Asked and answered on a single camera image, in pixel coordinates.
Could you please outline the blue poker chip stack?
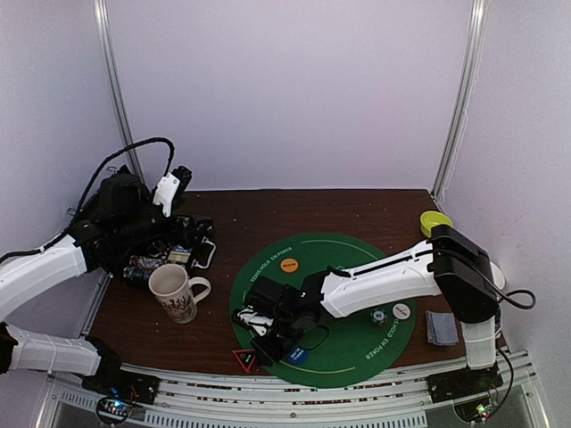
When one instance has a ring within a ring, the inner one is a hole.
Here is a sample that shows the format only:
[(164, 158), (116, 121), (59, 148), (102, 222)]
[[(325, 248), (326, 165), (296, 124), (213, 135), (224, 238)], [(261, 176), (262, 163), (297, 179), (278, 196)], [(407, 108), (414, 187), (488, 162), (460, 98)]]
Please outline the blue poker chip stack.
[(374, 309), (370, 312), (371, 321), (374, 326), (382, 328), (386, 325), (388, 316), (383, 309)]

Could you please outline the blue playing card deck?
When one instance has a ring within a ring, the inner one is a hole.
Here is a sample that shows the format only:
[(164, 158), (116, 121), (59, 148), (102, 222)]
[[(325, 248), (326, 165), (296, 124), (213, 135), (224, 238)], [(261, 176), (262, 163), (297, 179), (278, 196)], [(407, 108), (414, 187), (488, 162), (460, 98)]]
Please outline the blue playing card deck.
[(436, 346), (451, 347), (459, 342), (452, 313), (426, 312), (427, 341)]

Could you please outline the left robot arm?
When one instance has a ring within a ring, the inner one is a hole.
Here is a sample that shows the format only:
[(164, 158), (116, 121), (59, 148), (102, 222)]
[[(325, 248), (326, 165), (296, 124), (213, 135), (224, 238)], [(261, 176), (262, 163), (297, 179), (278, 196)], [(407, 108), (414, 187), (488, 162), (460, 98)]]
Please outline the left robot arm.
[[(1, 267), (1, 316), (74, 277), (98, 268), (121, 276), (133, 256), (158, 257), (200, 241), (192, 223), (173, 210), (192, 173), (180, 166), (149, 190), (121, 169), (106, 178), (78, 218), (42, 248), (12, 256)], [(93, 389), (119, 396), (128, 388), (120, 356), (102, 340), (65, 339), (1, 324), (1, 371), (28, 369), (84, 377)]]

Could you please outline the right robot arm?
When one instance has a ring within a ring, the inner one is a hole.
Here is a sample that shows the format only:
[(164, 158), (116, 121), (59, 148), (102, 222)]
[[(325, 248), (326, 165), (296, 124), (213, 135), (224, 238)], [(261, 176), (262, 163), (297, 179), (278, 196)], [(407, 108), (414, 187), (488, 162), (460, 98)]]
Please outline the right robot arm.
[(505, 276), (485, 250), (440, 225), (406, 251), (357, 267), (327, 267), (306, 276), (300, 288), (260, 276), (233, 320), (254, 331), (259, 361), (273, 366), (324, 314), (342, 318), (400, 300), (443, 295), (460, 321), (467, 354), (468, 366), (459, 371), (457, 384), (473, 394), (492, 378), (495, 318), (504, 287)]

